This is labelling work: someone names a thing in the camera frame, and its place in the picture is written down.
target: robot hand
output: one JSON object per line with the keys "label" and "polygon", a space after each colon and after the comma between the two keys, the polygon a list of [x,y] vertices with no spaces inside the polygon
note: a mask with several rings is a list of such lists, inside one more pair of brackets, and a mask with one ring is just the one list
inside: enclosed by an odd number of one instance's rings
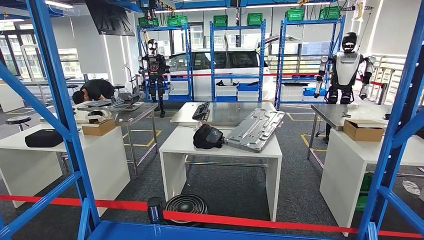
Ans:
{"label": "robot hand", "polygon": [[363,84],[359,93],[360,99],[364,100],[368,97],[368,84]]}

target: person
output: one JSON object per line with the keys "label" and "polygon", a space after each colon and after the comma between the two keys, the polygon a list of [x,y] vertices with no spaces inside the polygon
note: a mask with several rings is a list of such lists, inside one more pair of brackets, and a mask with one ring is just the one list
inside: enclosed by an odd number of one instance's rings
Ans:
{"label": "person", "polygon": [[91,79],[87,81],[79,91],[72,95],[75,104],[90,100],[112,99],[115,94],[114,86],[104,79]]}

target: stanchion post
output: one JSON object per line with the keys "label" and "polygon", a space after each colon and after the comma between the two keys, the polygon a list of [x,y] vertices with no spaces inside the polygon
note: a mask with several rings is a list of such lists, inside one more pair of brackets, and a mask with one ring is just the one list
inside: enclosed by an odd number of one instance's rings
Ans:
{"label": "stanchion post", "polygon": [[147,201],[147,214],[151,224],[160,224],[164,221],[162,200],[155,196]]}

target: black humanoid robot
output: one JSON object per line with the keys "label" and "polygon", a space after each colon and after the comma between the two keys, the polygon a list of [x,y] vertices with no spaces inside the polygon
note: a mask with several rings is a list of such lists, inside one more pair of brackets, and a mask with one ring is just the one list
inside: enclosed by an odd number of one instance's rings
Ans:
{"label": "black humanoid robot", "polygon": [[155,39],[150,39],[147,42],[147,48],[151,51],[150,54],[141,57],[138,57],[138,73],[144,74],[143,69],[143,60],[147,61],[147,74],[148,74],[148,86],[150,87],[150,96],[151,100],[156,103],[156,85],[157,85],[157,95],[159,97],[159,108],[156,108],[155,111],[160,109],[160,117],[165,116],[164,111],[164,77],[162,75],[170,73],[170,66],[167,65],[165,57],[157,53],[158,41]]}
{"label": "black humanoid robot", "polygon": [[[343,36],[341,42],[343,51],[338,51],[330,58],[328,56],[321,58],[318,76],[316,77],[316,89],[313,95],[315,98],[318,98],[320,95],[328,61],[331,61],[332,64],[332,75],[330,87],[325,94],[327,104],[337,104],[339,90],[341,90],[340,104],[351,104],[355,100],[352,86],[355,84],[357,78],[358,67],[364,61],[366,62],[366,67],[362,77],[362,89],[360,90],[359,97],[362,100],[367,98],[368,85],[374,71],[373,63],[376,61],[376,58],[374,56],[364,57],[359,52],[354,51],[356,44],[357,34],[355,32],[348,32]],[[330,129],[331,126],[327,123],[324,137],[326,144],[329,143]]]}

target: stool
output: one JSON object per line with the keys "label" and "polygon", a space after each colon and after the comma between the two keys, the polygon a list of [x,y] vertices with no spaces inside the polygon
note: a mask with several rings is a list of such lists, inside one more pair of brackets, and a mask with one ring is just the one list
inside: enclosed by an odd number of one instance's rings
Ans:
{"label": "stool", "polygon": [[72,92],[75,93],[75,89],[78,88],[77,84],[66,85],[66,88],[72,89]]}
{"label": "stool", "polygon": [[115,89],[118,89],[118,95],[119,95],[119,93],[120,93],[120,89],[123,89],[123,88],[125,88],[125,86],[124,85],[121,85],[121,84],[116,84],[115,86],[113,86]]}
{"label": "stool", "polygon": [[29,127],[28,124],[26,124],[26,122],[31,121],[31,117],[30,116],[15,116],[15,117],[11,117],[9,119],[6,120],[6,124],[8,125],[16,125],[18,124],[19,127],[19,131],[22,132],[24,130],[24,128],[22,127],[22,124],[25,124],[27,127]]}

